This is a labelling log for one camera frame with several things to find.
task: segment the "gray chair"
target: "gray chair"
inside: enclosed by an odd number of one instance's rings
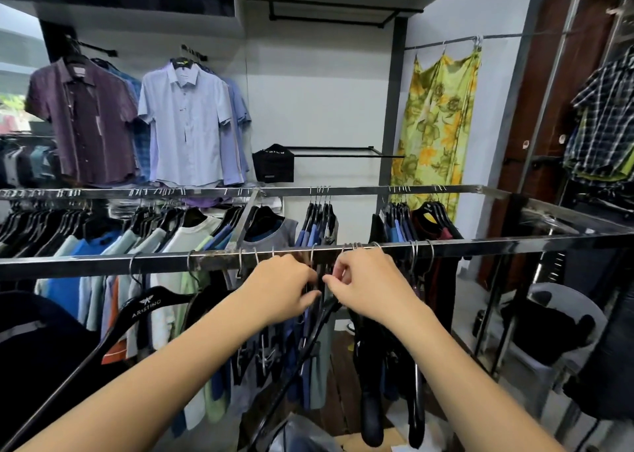
[[[501,375],[513,387],[519,389],[526,397],[525,408],[532,417],[539,420],[546,406],[549,392],[556,386],[558,380],[566,374],[576,375],[590,357],[606,327],[607,318],[601,309],[587,296],[572,288],[557,283],[536,283],[529,290],[529,300],[535,292],[546,290],[552,294],[549,308],[557,309],[578,322],[584,315],[590,315],[595,321],[595,328],[588,337],[584,347],[562,354],[552,366],[544,365],[533,359],[515,344],[509,346],[509,351],[501,368]],[[504,330],[499,311],[491,317],[491,326],[487,334],[487,348],[495,349],[500,343]]]

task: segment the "window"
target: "window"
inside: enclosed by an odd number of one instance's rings
[[[24,112],[24,99],[31,73],[48,63],[37,18],[0,5],[0,134],[41,122]]]

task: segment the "chrome clothing rack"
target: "chrome clothing rack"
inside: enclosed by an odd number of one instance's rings
[[[259,197],[285,196],[345,196],[362,194],[443,194],[476,193],[497,200],[508,200],[501,238],[477,240],[437,240],[409,243],[386,243],[381,248],[395,258],[430,259],[432,257],[476,257],[496,256],[491,282],[491,299],[480,326],[473,357],[482,366],[478,357],[482,351],[484,337],[491,319],[492,310],[499,304],[505,291],[511,256],[527,254],[527,268],[535,269],[543,252],[593,248],[632,248],[634,250],[634,229],[592,217],[575,210],[558,207],[550,203],[533,200],[527,196],[505,192],[483,185],[453,186],[358,186],[358,187],[289,187],[289,188],[216,188],[210,190],[196,188],[137,188],[131,190],[0,190],[0,200],[92,200],[100,198],[142,198],[163,199],[179,197],[249,197],[248,203],[229,240],[226,250],[212,252],[190,252],[172,254],[141,254],[138,256],[83,256],[83,257],[37,257],[24,259],[0,259],[0,280],[22,280],[36,278],[61,278],[73,276],[127,275],[133,273],[164,273],[186,271],[210,271],[218,269],[252,269],[261,260],[273,254],[293,254],[306,263],[331,264],[351,245],[284,248],[265,252],[243,250],[240,247],[249,229],[251,209]],[[577,231],[569,234],[548,234],[544,236],[521,236],[522,213],[540,212],[566,223]],[[630,270],[619,271],[631,274]],[[628,275],[623,280],[632,280]],[[521,305],[526,300],[531,283],[516,291],[513,301]],[[503,357],[511,343],[516,319],[505,327],[496,352],[490,374],[497,378]]]

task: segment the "wall-mounted clothing bar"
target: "wall-mounted clothing bar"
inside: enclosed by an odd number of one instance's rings
[[[312,1],[312,0],[251,0],[251,1],[265,1],[269,4],[269,20],[277,21],[289,20],[289,21],[307,21],[310,23],[337,23],[337,24],[356,24],[359,26],[376,26],[377,28],[385,28],[385,26],[401,13],[423,13],[424,10],[417,8],[394,8],[387,6],[370,6],[370,5],[355,5],[351,3],[331,3],[324,1]],[[275,3],[294,4],[294,5],[308,5],[317,7],[330,7],[330,8],[347,8],[358,9],[368,11],[389,11],[390,14],[382,21],[361,21],[352,19],[332,19],[332,18],[316,18],[308,16],[289,16],[278,15],[275,13]]]
[[[405,155],[384,155],[379,152],[373,146],[286,146],[289,150],[304,150],[306,152],[322,152],[331,150],[333,152],[370,152],[371,155],[343,155],[341,153],[331,154],[318,154],[313,153],[310,155],[296,155],[296,158],[405,158]]]
[[[441,45],[449,45],[451,43],[460,43],[460,42],[468,42],[468,41],[476,41],[477,39],[483,39],[483,40],[496,40],[496,39],[500,39],[500,38],[523,38],[523,37],[535,37],[537,35],[556,35],[559,36],[562,33],[556,32],[556,31],[537,31],[535,33],[505,33],[503,35],[483,35],[481,37],[464,37],[464,38],[456,38],[455,40],[445,40],[443,42],[436,42],[436,43],[428,43],[426,45],[419,45],[419,46],[409,46],[406,47],[405,50],[422,50],[423,48],[431,48],[434,46],[441,46]]]

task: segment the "black bag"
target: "black bag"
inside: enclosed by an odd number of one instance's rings
[[[259,182],[278,183],[294,181],[295,155],[280,144],[253,154],[253,165]]]

